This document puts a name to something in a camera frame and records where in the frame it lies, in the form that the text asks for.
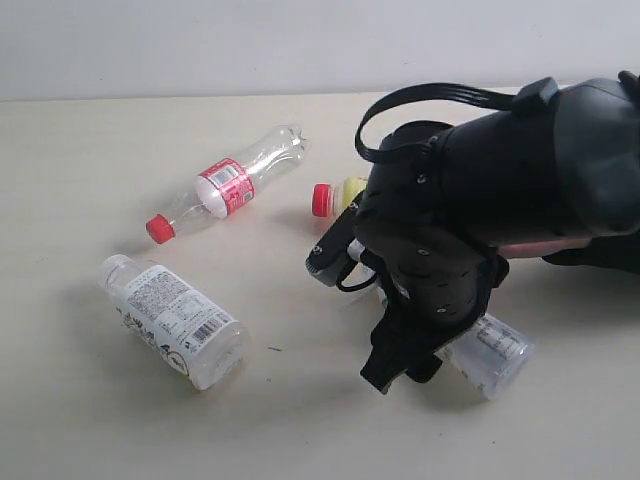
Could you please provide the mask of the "black-sleeved forearm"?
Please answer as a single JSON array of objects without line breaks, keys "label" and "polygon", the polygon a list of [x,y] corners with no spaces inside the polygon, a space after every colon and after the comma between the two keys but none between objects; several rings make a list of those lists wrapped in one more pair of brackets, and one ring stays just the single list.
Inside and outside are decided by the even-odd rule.
[{"label": "black-sleeved forearm", "polygon": [[638,275],[640,272],[639,233],[596,237],[585,247],[565,249],[543,256],[552,265],[588,266]]}]

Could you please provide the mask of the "person's open hand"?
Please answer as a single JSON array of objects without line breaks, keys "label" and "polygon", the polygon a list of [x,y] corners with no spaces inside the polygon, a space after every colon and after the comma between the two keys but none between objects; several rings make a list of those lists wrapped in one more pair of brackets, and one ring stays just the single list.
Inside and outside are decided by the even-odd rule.
[{"label": "person's open hand", "polygon": [[507,259],[541,258],[565,250],[582,249],[587,247],[590,242],[590,238],[579,238],[522,243],[502,246],[498,249],[498,252],[502,257]]}]

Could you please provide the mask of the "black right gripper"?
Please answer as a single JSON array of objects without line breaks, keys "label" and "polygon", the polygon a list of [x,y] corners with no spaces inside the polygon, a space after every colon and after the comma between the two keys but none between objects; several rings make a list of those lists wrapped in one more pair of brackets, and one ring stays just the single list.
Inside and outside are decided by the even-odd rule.
[{"label": "black right gripper", "polygon": [[385,156],[420,150],[373,167],[355,222],[357,238],[382,259],[389,290],[360,371],[380,393],[402,375],[428,383],[443,365],[435,351],[485,313],[507,273],[468,216],[482,207],[481,189],[508,143],[499,120],[410,122],[382,140]]}]

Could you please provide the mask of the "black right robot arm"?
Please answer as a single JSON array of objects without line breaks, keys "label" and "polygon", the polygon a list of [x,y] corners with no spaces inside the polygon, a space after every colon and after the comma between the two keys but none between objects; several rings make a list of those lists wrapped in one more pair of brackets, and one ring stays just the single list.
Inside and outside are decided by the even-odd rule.
[{"label": "black right robot arm", "polygon": [[562,88],[550,77],[514,95],[453,83],[393,92],[372,118],[416,102],[485,110],[452,126],[414,121],[378,148],[354,234],[377,256],[388,298],[362,377],[380,392],[429,381],[437,351],[486,312],[506,277],[503,249],[557,241],[561,266],[639,270],[639,80],[623,71]]}]

